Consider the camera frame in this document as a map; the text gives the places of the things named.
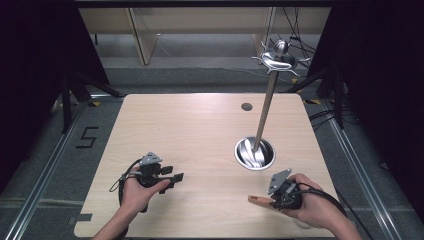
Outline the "dark curtain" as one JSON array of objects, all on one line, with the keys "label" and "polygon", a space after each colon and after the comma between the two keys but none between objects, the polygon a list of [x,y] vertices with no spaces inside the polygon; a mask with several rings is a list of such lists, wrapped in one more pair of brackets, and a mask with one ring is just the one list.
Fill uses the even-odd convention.
[{"label": "dark curtain", "polygon": [[0,0],[0,194],[77,73],[108,82],[74,0]]},{"label": "dark curtain", "polygon": [[333,67],[424,221],[424,0],[329,0],[310,71]]}]

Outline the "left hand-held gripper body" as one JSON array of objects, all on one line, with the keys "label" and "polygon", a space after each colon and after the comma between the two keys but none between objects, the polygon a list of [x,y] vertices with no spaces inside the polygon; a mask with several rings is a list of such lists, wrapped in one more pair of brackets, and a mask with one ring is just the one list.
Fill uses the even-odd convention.
[{"label": "left hand-held gripper body", "polygon": [[161,180],[163,168],[161,162],[162,159],[153,152],[147,153],[140,159],[138,181],[143,187],[151,187]]}]

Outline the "aluminium floor rail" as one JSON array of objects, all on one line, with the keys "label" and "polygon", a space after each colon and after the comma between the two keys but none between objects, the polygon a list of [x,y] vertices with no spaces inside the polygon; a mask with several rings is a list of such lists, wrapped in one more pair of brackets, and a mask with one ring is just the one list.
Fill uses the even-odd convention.
[{"label": "aluminium floor rail", "polygon": [[60,135],[60,138],[55,145],[55,148],[45,164],[40,176],[30,192],[29,196],[24,201],[16,218],[13,220],[4,240],[21,240],[27,226],[34,215],[37,205],[49,184],[54,171],[56,170],[60,159],[68,145],[69,139],[74,132],[76,123],[80,119],[82,113],[86,109],[87,103],[80,103],[71,113],[71,123],[67,129]]},{"label": "aluminium floor rail", "polygon": [[340,127],[339,122],[335,119],[330,120],[330,125],[386,239],[402,240],[402,234],[396,227],[391,214],[372,184],[345,130]]}]

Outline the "person's right hand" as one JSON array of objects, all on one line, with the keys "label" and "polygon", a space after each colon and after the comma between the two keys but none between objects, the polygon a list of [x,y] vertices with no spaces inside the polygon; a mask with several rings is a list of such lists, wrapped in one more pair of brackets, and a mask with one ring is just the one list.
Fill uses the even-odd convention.
[{"label": "person's right hand", "polygon": [[315,228],[333,228],[340,211],[331,202],[311,193],[303,193],[302,201],[300,209],[283,209],[282,213]]}]

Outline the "person's left hand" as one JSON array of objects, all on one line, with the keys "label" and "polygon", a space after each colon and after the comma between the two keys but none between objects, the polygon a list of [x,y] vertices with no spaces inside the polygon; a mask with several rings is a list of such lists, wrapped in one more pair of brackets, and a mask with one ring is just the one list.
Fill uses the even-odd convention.
[{"label": "person's left hand", "polygon": [[138,181],[136,174],[130,173],[125,180],[123,197],[118,212],[127,219],[134,219],[149,203],[150,199],[164,190],[170,181],[159,181],[151,187],[143,187]]}]

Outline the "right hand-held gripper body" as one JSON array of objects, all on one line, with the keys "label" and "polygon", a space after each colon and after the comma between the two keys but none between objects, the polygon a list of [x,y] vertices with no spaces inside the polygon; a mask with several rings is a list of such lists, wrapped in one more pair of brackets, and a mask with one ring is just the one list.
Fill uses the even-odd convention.
[{"label": "right hand-held gripper body", "polygon": [[302,206],[302,197],[297,183],[289,179],[291,169],[286,169],[271,177],[267,194],[281,209],[297,210]]}]

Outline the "metal utensil hanging stand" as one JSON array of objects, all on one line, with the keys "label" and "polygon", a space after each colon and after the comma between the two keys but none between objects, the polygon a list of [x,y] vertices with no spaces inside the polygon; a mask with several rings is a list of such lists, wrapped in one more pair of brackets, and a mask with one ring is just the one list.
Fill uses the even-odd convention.
[{"label": "metal utensil hanging stand", "polygon": [[285,72],[298,76],[295,71],[298,63],[309,61],[309,58],[295,58],[289,53],[289,47],[290,44],[287,41],[278,40],[273,48],[263,45],[263,52],[256,57],[256,60],[259,60],[268,69],[269,82],[256,135],[241,139],[235,146],[236,160],[248,170],[265,170],[272,165],[276,157],[274,147],[263,138],[263,132],[279,74]]}]

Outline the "black tripod stand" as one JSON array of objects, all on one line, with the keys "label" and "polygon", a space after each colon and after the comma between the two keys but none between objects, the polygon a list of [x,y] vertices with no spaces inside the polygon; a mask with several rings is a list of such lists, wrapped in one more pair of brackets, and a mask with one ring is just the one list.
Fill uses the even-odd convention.
[{"label": "black tripod stand", "polygon": [[91,95],[86,88],[87,85],[94,86],[115,98],[125,97],[125,94],[114,90],[107,83],[97,81],[87,74],[75,70],[68,71],[64,75],[61,83],[62,110],[64,117],[63,133],[66,133],[72,125],[71,93],[73,93],[78,102],[87,102],[91,99]]},{"label": "black tripod stand", "polygon": [[313,74],[309,74],[304,81],[293,87],[285,90],[285,93],[296,93],[299,90],[311,85],[313,82],[321,79],[321,84],[318,87],[317,95],[320,98],[327,98],[331,93],[334,93],[334,113],[335,120],[338,126],[343,129],[342,118],[342,102],[343,102],[343,80],[342,73],[336,66],[324,67]]}]

